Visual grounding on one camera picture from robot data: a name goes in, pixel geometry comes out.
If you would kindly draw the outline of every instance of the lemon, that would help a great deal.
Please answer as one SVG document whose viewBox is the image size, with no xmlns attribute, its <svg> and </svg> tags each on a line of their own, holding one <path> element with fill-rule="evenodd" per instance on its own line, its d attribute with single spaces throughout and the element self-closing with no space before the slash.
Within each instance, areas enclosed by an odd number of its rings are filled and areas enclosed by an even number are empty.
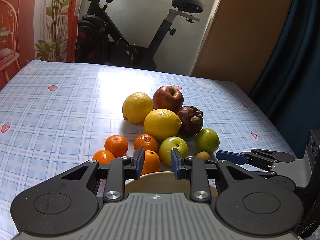
<svg viewBox="0 0 320 240">
<path fill-rule="evenodd" d="M 157 109 L 150 112 L 144 120 L 144 130 L 158 141 L 176 136 L 181 127 L 180 118 L 167 109 Z"/>
<path fill-rule="evenodd" d="M 153 110 L 152 99 L 145 93 L 134 93 L 127 97 L 122 106 L 123 118 L 129 122 L 143 122 Z"/>
</svg>

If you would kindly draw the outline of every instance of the apple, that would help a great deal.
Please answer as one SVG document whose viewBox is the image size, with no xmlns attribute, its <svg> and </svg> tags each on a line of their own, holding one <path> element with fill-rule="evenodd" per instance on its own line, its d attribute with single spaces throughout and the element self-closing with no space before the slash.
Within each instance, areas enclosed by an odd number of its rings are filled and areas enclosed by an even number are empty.
<svg viewBox="0 0 320 240">
<path fill-rule="evenodd" d="M 188 145 L 184 140 L 177 136 L 165 139 L 160 145 L 159 157 L 168 166 L 171 166 L 171 150 L 173 148 L 177 148 L 183 158 L 188 155 Z"/>
<path fill-rule="evenodd" d="M 210 129 L 204 128 L 196 135 L 196 146 L 200 151 L 215 152 L 220 145 L 218 134 Z"/>
<path fill-rule="evenodd" d="M 183 95 L 175 87 L 162 86 L 154 93 L 152 101 L 155 109 L 168 109 L 175 113 L 183 104 Z"/>
</svg>

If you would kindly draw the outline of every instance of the exercise bike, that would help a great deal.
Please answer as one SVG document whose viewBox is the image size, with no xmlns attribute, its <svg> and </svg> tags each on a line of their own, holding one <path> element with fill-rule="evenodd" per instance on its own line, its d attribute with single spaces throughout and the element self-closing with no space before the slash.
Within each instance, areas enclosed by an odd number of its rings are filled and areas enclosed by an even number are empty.
<svg viewBox="0 0 320 240">
<path fill-rule="evenodd" d="M 201 13 L 203 3 L 200 0 L 172 0 L 172 6 L 178 10 L 169 9 L 169 14 L 162 21 L 148 48 L 130 45 L 123 37 L 116 25 L 106 13 L 108 4 L 113 0 L 106 0 L 101 6 L 100 0 L 88 0 L 90 6 L 87 14 L 78 23 L 78 38 L 76 44 L 77 63 L 94 63 L 133 67 L 146 70 L 155 70 L 153 60 L 159 45 L 167 32 L 174 35 L 175 28 L 171 28 L 177 15 L 187 18 L 194 23 L 200 20 L 187 13 Z"/>
</svg>

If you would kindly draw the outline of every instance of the white bowl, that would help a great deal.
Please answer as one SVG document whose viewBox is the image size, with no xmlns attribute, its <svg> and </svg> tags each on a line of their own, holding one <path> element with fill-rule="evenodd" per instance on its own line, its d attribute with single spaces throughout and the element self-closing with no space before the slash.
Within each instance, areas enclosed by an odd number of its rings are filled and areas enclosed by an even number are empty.
<svg viewBox="0 0 320 240">
<path fill-rule="evenodd" d="M 211 195 L 218 196 L 217 190 L 210 185 Z M 125 185 L 126 194 L 140 193 L 185 193 L 189 198 L 190 181 L 177 180 L 172 171 L 161 171 L 142 175 L 138 180 L 132 180 Z"/>
</svg>

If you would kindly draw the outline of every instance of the tablecloth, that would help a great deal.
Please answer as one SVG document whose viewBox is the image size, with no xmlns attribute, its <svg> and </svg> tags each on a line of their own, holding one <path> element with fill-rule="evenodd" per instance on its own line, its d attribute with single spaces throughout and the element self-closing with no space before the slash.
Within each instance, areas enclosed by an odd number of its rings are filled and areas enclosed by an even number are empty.
<svg viewBox="0 0 320 240">
<path fill-rule="evenodd" d="M 143 124 L 125 121 L 122 104 L 135 92 L 152 98 L 163 85 L 176 86 L 184 105 L 203 111 L 203 127 L 217 132 L 219 149 L 293 154 L 270 120 L 233 82 L 33 60 L 0 91 L 0 239 L 17 234 L 10 216 L 17 194 L 91 159 L 110 135 L 123 135 L 129 143 L 127 155 L 132 156 Z M 192 138 L 187 144 L 190 154 L 198 152 Z"/>
</svg>

